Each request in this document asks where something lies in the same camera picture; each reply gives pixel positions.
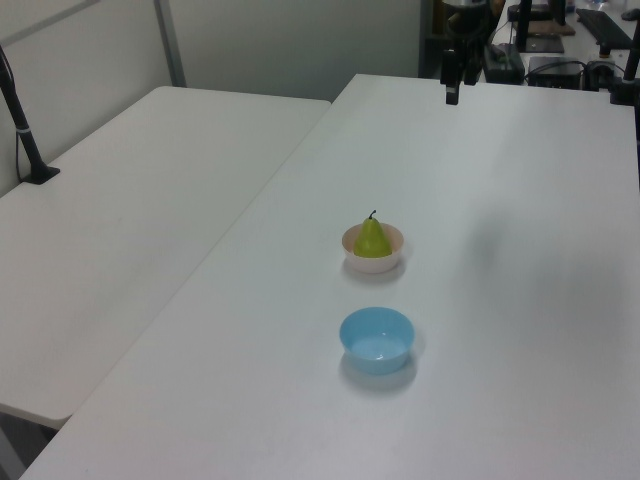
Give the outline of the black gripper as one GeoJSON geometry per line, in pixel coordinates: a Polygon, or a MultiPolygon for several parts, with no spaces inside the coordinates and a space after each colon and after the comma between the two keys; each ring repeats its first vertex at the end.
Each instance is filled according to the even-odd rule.
{"type": "Polygon", "coordinates": [[[486,0],[446,0],[444,7],[444,33],[453,49],[442,55],[440,84],[445,87],[448,105],[459,102],[459,62],[456,51],[465,52],[463,80],[475,85],[481,73],[481,48],[489,33],[489,2],[486,0]]]}

